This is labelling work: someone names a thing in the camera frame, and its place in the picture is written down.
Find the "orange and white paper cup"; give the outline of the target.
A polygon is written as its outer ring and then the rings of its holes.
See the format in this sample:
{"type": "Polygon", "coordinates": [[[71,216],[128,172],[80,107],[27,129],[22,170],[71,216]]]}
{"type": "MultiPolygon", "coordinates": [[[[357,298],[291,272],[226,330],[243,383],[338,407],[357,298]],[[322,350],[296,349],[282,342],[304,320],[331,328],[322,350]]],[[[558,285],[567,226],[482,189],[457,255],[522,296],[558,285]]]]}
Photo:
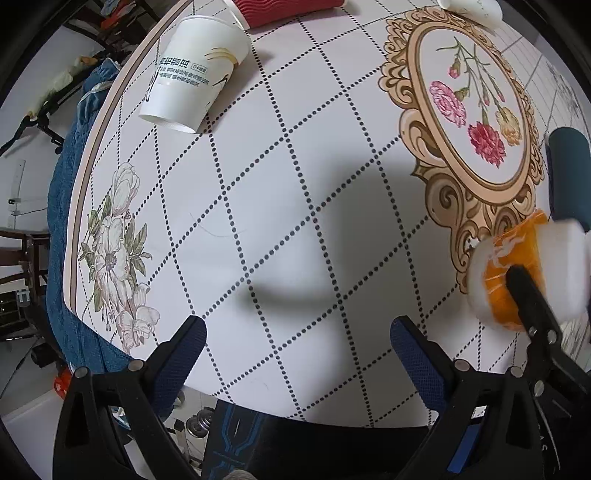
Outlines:
{"type": "Polygon", "coordinates": [[[518,302],[540,296],[557,323],[574,320],[590,300],[589,235],[575,219],[541,210],[474,249],[467,274],[469,305],[479,321],[525,331],[518,302]]]}

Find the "dark teal cylindrical cup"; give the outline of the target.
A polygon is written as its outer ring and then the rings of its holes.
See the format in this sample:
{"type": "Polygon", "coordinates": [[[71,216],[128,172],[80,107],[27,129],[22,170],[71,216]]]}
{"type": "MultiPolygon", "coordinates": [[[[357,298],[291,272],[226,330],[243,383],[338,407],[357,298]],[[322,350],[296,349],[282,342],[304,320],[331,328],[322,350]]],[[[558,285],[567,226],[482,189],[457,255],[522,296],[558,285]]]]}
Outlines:
{"type": "Polygon", "coordinates": [[[555,129],[546,147],[549,164],[550,209],[554,220],[577,220],[590,231],[590,146],[571,127],[555,129]]]}

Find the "white paper cup far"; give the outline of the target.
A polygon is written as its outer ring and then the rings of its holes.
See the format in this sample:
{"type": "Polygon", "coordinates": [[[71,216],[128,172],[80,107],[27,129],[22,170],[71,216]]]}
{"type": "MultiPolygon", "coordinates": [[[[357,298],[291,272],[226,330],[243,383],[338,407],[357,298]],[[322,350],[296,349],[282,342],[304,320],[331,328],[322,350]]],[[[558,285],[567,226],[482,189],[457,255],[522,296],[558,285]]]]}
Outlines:
{"type": "Polygon", "coordinates": [[[444,10],[492,30],[503,23],[502,8],[497,0],[438,0],[437,3],[444,10]]]}

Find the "white printed paper cup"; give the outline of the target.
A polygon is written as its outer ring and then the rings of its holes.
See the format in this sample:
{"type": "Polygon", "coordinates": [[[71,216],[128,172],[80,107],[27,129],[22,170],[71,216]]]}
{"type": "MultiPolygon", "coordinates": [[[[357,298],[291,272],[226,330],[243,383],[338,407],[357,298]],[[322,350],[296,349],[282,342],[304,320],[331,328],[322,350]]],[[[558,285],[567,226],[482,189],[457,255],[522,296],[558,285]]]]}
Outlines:
{"type": "Polygon", "coordinates": [[[201,15],[183,18],[158,61],[139,117],[194,134],[250,51],[245,31],[201,15]]]}

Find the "red ribbed paper cup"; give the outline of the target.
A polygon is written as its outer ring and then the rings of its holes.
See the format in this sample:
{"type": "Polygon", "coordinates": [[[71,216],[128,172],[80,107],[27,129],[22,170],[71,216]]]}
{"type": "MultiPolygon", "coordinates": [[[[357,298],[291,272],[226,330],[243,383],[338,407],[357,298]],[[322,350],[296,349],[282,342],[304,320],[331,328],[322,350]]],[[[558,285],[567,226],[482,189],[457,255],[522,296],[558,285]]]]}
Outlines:
{"type": "Polygon", "coordinates": [[[225,0],[243,30],[256,29],[290,17],[341,8],[344,0],[225,0]]]}

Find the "blue quilted blanket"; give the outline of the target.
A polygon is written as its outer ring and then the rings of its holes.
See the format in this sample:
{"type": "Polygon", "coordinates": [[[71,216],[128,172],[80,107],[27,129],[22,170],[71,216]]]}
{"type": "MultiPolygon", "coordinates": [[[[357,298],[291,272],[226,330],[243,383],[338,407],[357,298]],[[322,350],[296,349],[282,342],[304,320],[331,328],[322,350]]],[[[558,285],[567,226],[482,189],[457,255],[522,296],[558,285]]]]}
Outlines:
{"type": "Polygon", "coordinates": [[[82,97],[49,185],[47,222],[50,234],[48,286],[45,307],[49,324],[66,362],[74,369],[85,366],[96,374],[117,372],[130,357],[82,323],[63,299],[63,268],[67,224],[74,181],[85,144],[110,85],[119,73],[111,59],[93,68],[82,84],[82,97]]]}

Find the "floral patterned tablecloth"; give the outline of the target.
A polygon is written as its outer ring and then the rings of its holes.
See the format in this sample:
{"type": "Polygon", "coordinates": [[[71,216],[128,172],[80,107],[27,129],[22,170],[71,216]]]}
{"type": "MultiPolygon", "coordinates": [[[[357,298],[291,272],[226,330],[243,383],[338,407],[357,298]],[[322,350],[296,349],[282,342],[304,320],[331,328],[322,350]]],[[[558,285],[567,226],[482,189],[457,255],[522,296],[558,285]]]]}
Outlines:
{"type": "Polygon", "coordinates": [[[422,426],[394,354],[406,315],[484,372],[524,334],[472,312],[476,244],[547,209],[550,133],[590,131],[559,69],[510,26],[432,1],[349,1],[245,32],[250,51],[194,134],[139,117],[181,1],[118,73],[72,191],[63,299],[144,359],[191,315],[187,385],[288,419],[422,426]]]}

